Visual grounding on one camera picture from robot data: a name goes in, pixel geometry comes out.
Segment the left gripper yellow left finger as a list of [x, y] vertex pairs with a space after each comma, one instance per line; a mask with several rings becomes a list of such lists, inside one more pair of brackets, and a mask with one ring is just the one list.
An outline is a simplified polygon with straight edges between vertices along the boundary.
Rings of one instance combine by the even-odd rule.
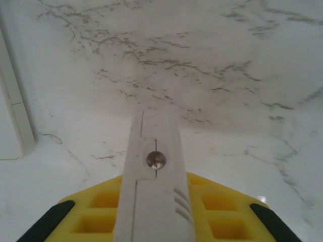
[[61, 199], [19, 241], [113, 241], [122, 177]]

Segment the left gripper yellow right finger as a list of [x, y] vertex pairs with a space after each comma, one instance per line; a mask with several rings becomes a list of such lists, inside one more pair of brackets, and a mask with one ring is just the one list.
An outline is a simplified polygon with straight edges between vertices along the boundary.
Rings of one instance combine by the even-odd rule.
[[265, 203], [188, 173], [197, 241], [300, 241]]

